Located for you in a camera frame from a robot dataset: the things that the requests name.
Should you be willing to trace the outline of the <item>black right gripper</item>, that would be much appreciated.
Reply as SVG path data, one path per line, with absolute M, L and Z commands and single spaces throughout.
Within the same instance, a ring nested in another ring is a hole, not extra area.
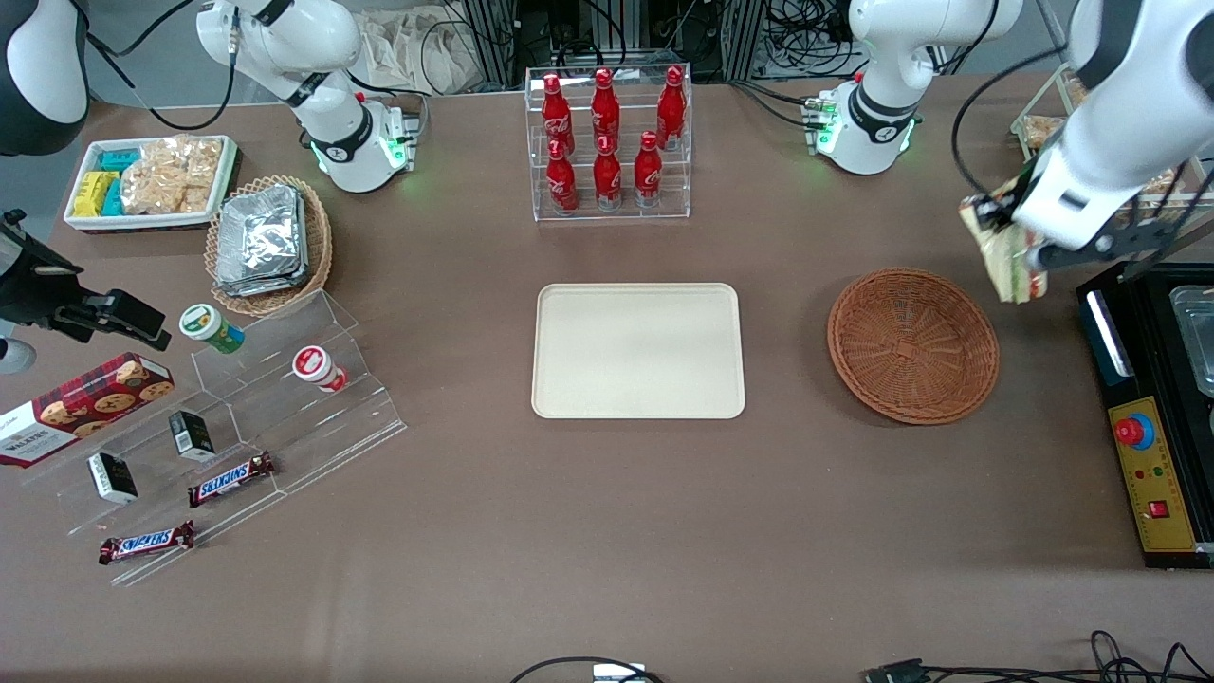
M 97 332 L 117 332 L 166 351 L 171 332 L 166 315 L 129 291 L 112 289 L 83 301 L 83 268 L 49 249 L 22 228 L 23 211 L 2 214 L 1 317 L 30 328 L 56 329 L 87 345 Z

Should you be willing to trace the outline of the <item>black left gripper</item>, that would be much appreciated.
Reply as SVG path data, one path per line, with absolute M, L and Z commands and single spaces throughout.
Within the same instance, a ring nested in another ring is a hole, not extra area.
M 975 221 L 980 228 L 1005 228 L 1015 222 L 1015 212 L 1036 190 L 1036 184 L 1040 177 L 1038 167 L 1040 156 L 1032 156 L 1014 180 L 1006 182 L 999 195 L 976 194 L 975 195 Z

